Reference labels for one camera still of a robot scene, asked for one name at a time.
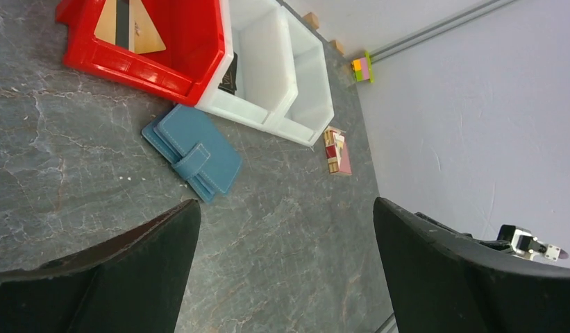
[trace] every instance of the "black object in bin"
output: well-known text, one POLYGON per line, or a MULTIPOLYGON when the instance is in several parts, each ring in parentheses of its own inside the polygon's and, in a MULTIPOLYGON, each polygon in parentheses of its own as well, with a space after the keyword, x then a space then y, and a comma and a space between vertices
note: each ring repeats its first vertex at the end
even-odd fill
POLYGON ((235 91, 237 90, 237 85, 235 84, 235 78, 237 74, 237 54, 234 52, 233 60, 224 75, 224 79, 219 84, 219 88, 225 92, 228 92, 232 95, 235 95, 235 91))

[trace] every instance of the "small red box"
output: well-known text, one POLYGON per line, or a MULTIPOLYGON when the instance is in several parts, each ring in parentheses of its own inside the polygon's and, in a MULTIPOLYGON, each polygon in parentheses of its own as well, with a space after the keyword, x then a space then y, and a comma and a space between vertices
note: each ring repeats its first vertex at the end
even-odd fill
POLYGON ((324 132, 326 142, 326 157, 330 174, 340 176, 352 175, 348 145, 343 132, 337 128, 328 126, 324 132))
POLYGON ((68 25, 62 62, 72 68, 193 106, 226 53, 220 0, 142 0, 166 50, 136 54, 99 40, 105 0, 62 0, 56 21, 68 25))

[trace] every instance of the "gray marble surface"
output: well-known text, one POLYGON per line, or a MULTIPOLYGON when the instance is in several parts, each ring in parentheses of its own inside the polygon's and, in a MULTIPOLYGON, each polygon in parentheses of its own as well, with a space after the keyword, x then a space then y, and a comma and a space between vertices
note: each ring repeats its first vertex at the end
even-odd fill
MULTIPOLYGON (((35 268, 195 194, 141 138, 171 103, 61 65, 58 0, 0 0, 0 271, 35 268)), ((177 332, 373 332, 391 313, 377 187, 347 62, 326 45, 353 176, 313 149, 212 120, 244 158, 203 223, 177 332)))

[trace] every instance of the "wallet stitching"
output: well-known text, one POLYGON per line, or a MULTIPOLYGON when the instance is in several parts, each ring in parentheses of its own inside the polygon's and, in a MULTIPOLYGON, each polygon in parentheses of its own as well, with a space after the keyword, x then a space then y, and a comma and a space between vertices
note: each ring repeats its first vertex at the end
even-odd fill
POLYGON ((207 173, 205 173, 205 171, 201 170, 201 173, 203 174, 203 176, 205 176, 205 178, 207 180, 209 180, 210 182, 213 182, 213 184, 215 184, 215 186, 217 186, 217 188, 223 193, 225 194, 228 190, 228 188, 230 187, 230 185, 233 183, 233 180, 235 179, 235 176, 237 176, 237 173, 240 172, 240 168, 242 168, 242 163, 240 163, 240 165, 237 166, 237 169, 235 170, 235 173, 233 174, 231 180, 228 183, 228 186, 225 189, 222 189, 221 187, 217 186, 217 184, 215 184, 213 182, 213 180, 209 179, 209 176, 207 176, 207 173))
MULTIPOLYGON (((159 144, 158 142, 156 142, 156 139, 153 137, 153 135, 151 135, 151 134, 148 133, 148 132, 144 132, 143 134, 144 134, 144 136, 145 136, 146 138, 150 139, 150 140, 149 140, 150 143, 153 144, 154 147, 156 147, 156 148, 158 149, 158 152, 159 152, 160 154, 162 154, 162 156, 164 156, 164 157, 166 158, 166 160, 168 160, 168 161, 170 162, 170 159, 162 152, 162 151, 164 150, 164 148, 162 147, 161 144, 159 144)), ((187 179, 186 181, 187 181, 191 186, 193 186, 195 192, 196 192, 204 201, 211 201, 211 200, 213 199, 213 196, 204 196, 204 195, 203 195, 205 192, 203 191, 203 189, 201 188, 200 185, 198 185, 198 184, 195 183, 195 182, 189 182, 188 179, 187 179)))
POLYGON ((166 156, 166 154, 164 154, 162 151, 164 150, 164 148, 162 147, 161 144, 159 144, 158 142, 156 142, 156 139, 150 135, 148 132, 143 133, 145 137, 147 137, 148 139, 150 139, 150 143, 154 145, 154 147, 156 147, 158 149, 158 152, 160 154, 162 154, 162 156, 164 156, 164 158, 166 158, 167 161, 170 162, 170 158, 168 156, 166 156))
MULTIPOLYGON (((169 121, 172 117, 174 117, 174 115, 176 114, 175 110, 171 112, 172 114, 170 114, 167 118, 164 118, 161 122, 160 125, 164 126, 164 123, 166 121, 169 121)), ((176 145, 176 148, 178 148, 178 151, 180 151, 183 155, 187 155, 187 153, 184 151, 184 149, 178 144, 178 142, 174 139, 174 137, 172 137, 172 135, 164 129, 164 133, 166 133, 166 135, 168 135, 168 138, 170 138, 170 140, 172 140, 172 142, 176 145)), ((215 185, 215 188, 217 188, 219 191, 221 191, 222 193, 226 193, 227 189, 230 187, 230 184, 232 183, 232 181, 234 180, 235 176, 237 175, 237 172, 240 170, 240 167, 242 167, 242 164, 240 163, 240 165, 238 166, 236 172, 233 174, 233 177, 231 178, 231 181, 228 183, 226 188, 220 187, 218 184, 216 184, 210 177, 209 175, 207 175, 207 173, 205 173, 205 171, 201 170, 201 174, 203 174, 203 176, 205 176, 205 179, 208 182, 211 182, 211 184, 215 185)))
POLYGON ((187 180, 187 182, 188 182, 189 184, 191 184, 191 186, 194 187, 195 192, 196 192, 204 201, 211 201, 211 199, 213 199, 213 196, 203 196, 203 193, 205 193, 205 192, 202 190, 201 186, 199 186, 197 183, 195 183, 195 182, 189 182, 188 180, 187 180))
POLYGON ((209 157, 211 157, 211 153, 209 153, 209 151, 207 150, 207 148, 205 148, 205 146, 203 144, 199 144, 201 145, 201 148, 207 153, 207 155, 209 155, 209 157))

